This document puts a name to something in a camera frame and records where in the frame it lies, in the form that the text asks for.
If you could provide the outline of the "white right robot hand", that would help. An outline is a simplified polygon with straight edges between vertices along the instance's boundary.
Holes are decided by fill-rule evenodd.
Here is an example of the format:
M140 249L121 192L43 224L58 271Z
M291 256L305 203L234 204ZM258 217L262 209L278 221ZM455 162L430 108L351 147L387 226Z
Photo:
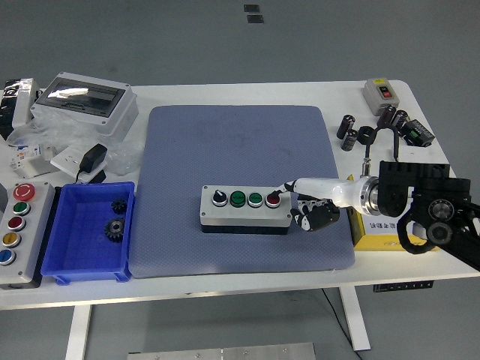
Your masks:
M329 178L299 178L271 192L275 197L286 192L298 194L298 208L292 208L292 219L303 230L311 232L338 221L340 209L353 207L365 210L366 195L360 181L341 181Z

